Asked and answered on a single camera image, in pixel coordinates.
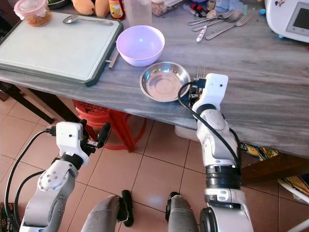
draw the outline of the cutting board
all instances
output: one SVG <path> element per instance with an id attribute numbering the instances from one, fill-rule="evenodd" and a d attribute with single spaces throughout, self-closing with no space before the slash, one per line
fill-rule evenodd
<path id="1" fill-rule="evenodd" d="M 122 23 L 104 19 L 113 25 L 82 20 L 64 24 L 62 20 L 69 14 L 52 15 L 51 21 L 41 27 L 22 21 L 12 29 L 0 43 L 0 68 L 94 85 L 123 30 Z"/>

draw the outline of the gray table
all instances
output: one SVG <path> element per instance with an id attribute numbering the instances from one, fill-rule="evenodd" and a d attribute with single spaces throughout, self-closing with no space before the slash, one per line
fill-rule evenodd
<path id="1" fill-rule="evenodd" d="M 261 8 L 255 1 L 249 3 L 250 10 Z M 72 6 L 61 11 L 76 13 Z M 258 11 L 243 27 L 196 43 L 197 33 L 186 24 L 193 19 L 182 8 L 162 17 L 153 16 L 154 26 L 166 39 L 158 61 L 177 62 L 191 77 L 195 77 L 199 65 L 210 73 L 228 75 L 222 113 L 240 139 L 309 157 L 306 44 L 280 40 Z M 207 33 L 227 25 L 225 22 L 214 25 Z M 0 70 L 0 81 L 194 129 L 195 121 L 178 102 L 160 103 L 144 96 L 139 85 L 143 70 L 119 57 L 114 69 L 106 68 L 92 87 L 6 70 Z"/>

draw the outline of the metal spoon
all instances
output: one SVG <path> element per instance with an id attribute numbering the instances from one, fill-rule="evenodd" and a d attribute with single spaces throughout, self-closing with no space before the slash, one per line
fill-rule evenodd
<path id="1" fill-rule="evenodd" d="M 225 21 L 225 22 L 233 22 L 237 19 L 239 19 L 239 17 L 241 16 L 242 14 L 242 10 L 236 10 L 234 11 L 229 17 L 227 17 L 227 19 L 220 19 L 220 20 L 217 20 L 215 22 L 212 22 L 212 23 L 209 23 L 209 24 L 206 24 L 207 27 L 213 25 L 213 24 L 216 24 L 216 23 L 219 23 L 219 22 L 222 22 L 222 21 Z M 195 28 L 192 28 L 192 31 L 199 31 L 199 30 L 202 30 L 204 26 L 206 25 L 203 25 L 203 26 L 198 26 L 198 27 L 195 27 Z"/>
<path id="2" fill-rule="evenodd" d="M 106 21 L 106 20 L 91 20 L 91 19 L 84 19 L 84 18 L 80 18 L 77 15 L 70 15 L 69 17 L 66 17 L 65 19 L 63 19 L 63 23 L 73 23 L 76 20 L 82 20 L 82 21 L 88 21 L 88 22 L 95 22 L 95 23 L 101 23 L 107 26 L 112 26 L 114 25 L 114 23 Z"/>

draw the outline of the white bowl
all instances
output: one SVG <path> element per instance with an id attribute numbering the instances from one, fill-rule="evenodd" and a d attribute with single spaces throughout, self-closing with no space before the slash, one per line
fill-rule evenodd
<path id="1" fill-rule="evenodd" d="M 164 36 L 158 29 L 141 25 L 124 30 L 118 36 L 116 46 L 126 62 L 145 67 L 160 57 L 164 44 Z"/>

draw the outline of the metal fork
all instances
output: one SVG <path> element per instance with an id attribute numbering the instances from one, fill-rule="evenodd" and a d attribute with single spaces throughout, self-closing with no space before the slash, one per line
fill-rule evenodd
<path id="1" fill-rule="evenodd" d="M 219 15 L 219 16 L 215 16 L 215 17 L 212 17 L 212 18 L 206 18 L 206 19 L 199 20 L 199 21 L 189 22 L 188 25 L 193 26 L 193 25 L 196 25 L 196 24 L 199 24 L 199 23 L 207 22 L 209 20 L 213 20 L 215 18 L 225 19 L 225 18 L 229 17 L 233 12 L 234 12 L 234 10 L 230 10 L 230 11 L 225 12 L 224 14 Z"/>
<path id="2" fill-rule="evenodd" d="M 206 78 L 206 73 L 207 73 L 206 67 L 199 66 L 197 68 L 197 80 L 198 79 L 205 79 Z"/>
<path id="3" fill-rule="evenodd" d="M 244 25 L 251 17 L 252 17 L 253 13 L 249 13 L 249 14 L 246 14 L 244 17 L 242 17 L 240 20 L 237 21 L 237 23 L 235 23 L 234 25 L 224 29 L 224 30 L 221 30 L 219 32 L 216 32 L 214 34 L 211 34 L 211 35 L 207 35 L 205 37 L 206 40 L 211 40 L 213 39 L 214 37 L 216 37 L 217 35 L 220 35 L 221 33 L 233 28 L 233 27 L 241 27 L 242 25 Z"/>

